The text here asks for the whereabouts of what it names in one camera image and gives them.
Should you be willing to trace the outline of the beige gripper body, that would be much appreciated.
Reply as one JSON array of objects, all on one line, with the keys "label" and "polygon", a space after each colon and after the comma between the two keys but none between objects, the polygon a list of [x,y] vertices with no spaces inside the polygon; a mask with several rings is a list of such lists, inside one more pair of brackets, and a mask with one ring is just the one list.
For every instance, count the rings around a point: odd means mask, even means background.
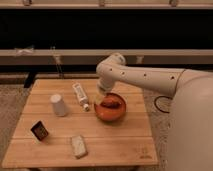
[{"label": "beige gripper body", "polygon": [[101,104],[106,95],[109,93],[109,90],[105,90],[103,88],[99,88],[95,97],[95,103],[97,105]]}]

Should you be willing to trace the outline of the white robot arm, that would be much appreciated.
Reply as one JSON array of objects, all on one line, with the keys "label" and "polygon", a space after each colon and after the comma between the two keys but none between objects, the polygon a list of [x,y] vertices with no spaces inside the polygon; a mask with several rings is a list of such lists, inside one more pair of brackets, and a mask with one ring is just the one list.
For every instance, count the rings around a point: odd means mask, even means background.
[{"label": "white robot arm", "polygon": [[119,81],[172,98],[165,171],[213,171],[213,72],[128,67],[114,53],[96,73],[102,94]]}]

